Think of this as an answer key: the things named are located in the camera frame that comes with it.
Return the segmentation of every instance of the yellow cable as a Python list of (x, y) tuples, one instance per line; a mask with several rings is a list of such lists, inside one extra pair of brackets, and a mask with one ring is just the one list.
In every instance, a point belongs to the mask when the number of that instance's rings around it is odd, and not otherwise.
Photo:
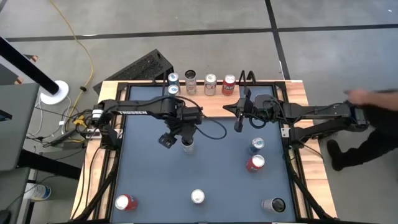
[[(93, 59), (91, 58), (90, 53), (88, 53), (88, 50), (86, 49), (86, 47), (76, 38), (75, 32), (73, 31), (71, 25), (69, 24), (67, 18), (65, 18), (65, 16), (63, 16), (62, 12), (59, 10), (59, 8), (54, 4), (54, 2), (52, 0), (50, 0), (51, 5), (58, 11), (58, 13), (62, 16), (62, 19), (67, 23), (70, 32), (72, 32), (73, 38), (75, 39), (75, 41), (80, 44), (81, 47), (83, 47), (83, 49), (85, 50), (88, 58), (90, 59), (90, 66), (91, 66), (91, 73), (90, 73), (90, 77), (87, 79), (86, 83), (83, 85), (83, 87), (86, 87), (87, 84), (91, 81), (91, 79), (93, 78), (93, 74), (94, 74), (94, 65), (93, 65)], [(77, 103), (79, 102), (80, 96), (83, 93), (83, 90), (80, 90), (79, 95), (76, 98), (75, 103), (73, 104), (72, 110), (69, 113), (69, 117), (72, 116), (73, 110), (76, 108)], [(75, 142), (82, 142), (84, 140), (73, 140)]]

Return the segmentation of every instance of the black pole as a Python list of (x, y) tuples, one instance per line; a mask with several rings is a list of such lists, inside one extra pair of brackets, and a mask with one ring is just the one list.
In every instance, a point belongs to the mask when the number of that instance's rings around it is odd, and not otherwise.
[(36, 153), (21, 150), (18, 160), (19, 167), (30, 167), (32, 169), (49, 172), (59, 176), (64, 176), (78, 180), (81, 169), (63, 162), (55, 161)]
[(49, 93), (54, 95), (58, 92), (59, 87), (53, 80), (40, 71), (40, 69), (2, 37), (0, 38), (0, 55)]

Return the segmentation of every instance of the red soda can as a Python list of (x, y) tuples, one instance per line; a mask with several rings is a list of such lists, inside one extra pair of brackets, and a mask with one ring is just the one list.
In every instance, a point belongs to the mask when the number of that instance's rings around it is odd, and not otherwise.
[(246, 169), (249, 172), (257, 172), (264, 166), (265, 162), (266, 160), (261, 155), (254, 155), (246, 163)]
[(122, 211), (135, 210), (138, 207), (138, 200), (132, 195), (124, 194), (118, 196), (114, 204)]
[(223, 94), (226, 96), (231, 96), (235, 89), (235, 76), (226, 75), (223, 81)]

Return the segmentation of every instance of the wooden platform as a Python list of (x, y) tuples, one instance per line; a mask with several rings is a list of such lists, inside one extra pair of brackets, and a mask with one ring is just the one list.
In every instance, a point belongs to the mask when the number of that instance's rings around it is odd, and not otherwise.
[[(279, 80), (259, 80), (258, 82), (274, 82)], [(151, 81), (105, 81), (103, 82), (101, 93), (98, 98), (98, 102), (107, 99), (115, 99), (116, 94), (118, 92), (118, 83), (151, 83)], [(287, 93), (289, 97), (289, 102), (291, 103), (298, 103), (303, 106), (308, 106), (307, 96), (305, 94), (305, 89), (302, 81), (296, 80), (289, 80), (289, 81), (280, 81), (285, 82)], [(221, 87), (218, 86), (217, 94), (215, 96), (206, 96), (203, 94), (203, 90), (201, 91), (200, 88), (203, 86), (198, 86), (198, 91), (196, 95), (187, 95), (182, 89), (182, 96), (186, 96), (191, 100), (197, 102), (200, 106), (203, 107), (203, 112), (207, 116), (214, 116), (214, 117), (226, 117), (226, 116), (233, 116), (232, 113), (224, 110), (222, 108), (223, 105), (233, 104), (236, 103), (239, 99), (239, 91), (235, 91), (232, 96), (224, 96), (221, 94)], [(126, 91), (122, 91), (120, 99), (124, 99), (124, 94)], [(299, 127), (309, 127), (312, 126), (313, 123), (310, 120), (303, 120), (296, 124)], [(100, 140), (92, 140), (88, 144), (86, 150), (86, 157), (85, 162), (86, 164), (90, 164), (93, 160), (93, 155), (96, 149), (100, 144)], [(316, 140), (309, 140), (307, 145), (314, 148), (318, 152), (320, 152), (318, 141)], [(90, 191), (88, 192), (88, 200), (90, 201), (95, 193), (98, 190), (98, 185), (100, 181), (101, 169), (104, 161), (104, 150), (100, 150), (97, 153), (96, 157), (94, 158), (93, 168), (91, 171), (91, 183), (90, 183)], [(328, 179), (326, 176), (325, 167), (323, 166), (323, 161), (314, 153), (306, 150), (301, 149), (300, 155), (302, 158), (302, 164), (304, 169), (304, 175), (307, 182), (307, 187), (312, 195), (315, 197), (317, 202), (323, 207), (323, 209), (331, 216), (336, 217), (335, 206), (333, 203), (333, 199), (331, 197), (330, 187), (328, 183)], [(109, 169), (112, 166), (112, 161), (108, 164)], [(85, 176), (88, 177), (89, 174), (89, 166), (86, 166), (82, 172), (85, 172)], [(78, 185), (78, 189), (76, 192), (75, 203), (73, 204), (72, 213), (75, 211), (81, 194), (82, 189), (82, 175), (80, 176), (80, 181)], [(83, 198), (81, 199), (80, 206), (76, 212), (76, 217), (84, 210), (86, 204), (86, 195), (87, 195), (87, 185), (88, 185), (88, 178), (85, 178), (84, 189), (83, 189)], [(101, 202), (101, 208), (99, 213), (99, 218), (104, 218), (105, 211), (106, 211), (106, 203), (108, 198), (108, 190), (103, 195), (103, 200)], [(303, 202), (303, 197), (299, 189), (297, 188), (297, 195), (299, 199), (299, 206), (300, 206), (300, 213), (302, 217), (306, 217), (305, 214), (305, 206)]]

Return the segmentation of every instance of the shoe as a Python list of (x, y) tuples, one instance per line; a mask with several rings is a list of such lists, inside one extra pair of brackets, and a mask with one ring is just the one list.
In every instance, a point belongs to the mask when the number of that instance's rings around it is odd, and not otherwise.
[(343, 153), (335, 140), (329, 140), (326, 144), (329, 155), (331, 157), (331, 166), (335, 171), (341, 171), (344, 165), (341, 163)]

